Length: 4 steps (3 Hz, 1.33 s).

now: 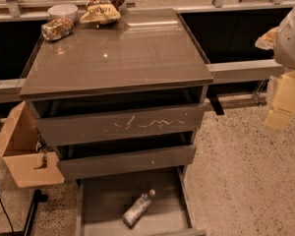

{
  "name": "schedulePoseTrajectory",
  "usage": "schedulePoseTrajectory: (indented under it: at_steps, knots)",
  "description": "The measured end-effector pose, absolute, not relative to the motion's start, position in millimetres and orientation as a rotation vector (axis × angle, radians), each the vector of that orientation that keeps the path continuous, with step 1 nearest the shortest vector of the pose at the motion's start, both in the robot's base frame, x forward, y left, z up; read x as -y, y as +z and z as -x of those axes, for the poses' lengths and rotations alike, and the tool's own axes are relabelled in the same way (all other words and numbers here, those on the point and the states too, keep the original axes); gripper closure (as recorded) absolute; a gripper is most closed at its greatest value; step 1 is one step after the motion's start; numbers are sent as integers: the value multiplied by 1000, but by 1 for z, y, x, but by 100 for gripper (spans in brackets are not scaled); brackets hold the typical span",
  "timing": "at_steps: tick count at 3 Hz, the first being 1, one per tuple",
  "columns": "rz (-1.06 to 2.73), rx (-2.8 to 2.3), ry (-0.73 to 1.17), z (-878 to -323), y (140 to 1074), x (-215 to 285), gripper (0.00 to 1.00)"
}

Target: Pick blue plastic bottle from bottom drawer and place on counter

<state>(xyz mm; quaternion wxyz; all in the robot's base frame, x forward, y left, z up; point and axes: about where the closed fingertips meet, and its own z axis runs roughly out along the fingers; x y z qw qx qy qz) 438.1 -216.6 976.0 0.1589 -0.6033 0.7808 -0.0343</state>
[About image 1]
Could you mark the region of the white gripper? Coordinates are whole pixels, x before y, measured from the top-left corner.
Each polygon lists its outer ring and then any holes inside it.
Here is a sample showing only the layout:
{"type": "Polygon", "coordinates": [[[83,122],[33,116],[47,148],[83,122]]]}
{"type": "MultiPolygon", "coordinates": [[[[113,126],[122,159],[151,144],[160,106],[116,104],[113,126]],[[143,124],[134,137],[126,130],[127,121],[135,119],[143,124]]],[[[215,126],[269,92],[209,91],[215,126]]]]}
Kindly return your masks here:
{"type": "MultiPolygon", "coordinates": [[[[255,46],[263,50],[274,48],[274,60],[287,68],[295,69],[295,6],[275,27],[260,36],[255,46]]],[[[282,131],[295,116],[295,70],[279,78],[271,77],[266,89],[268,113],[264,127],[282,131]]]]}

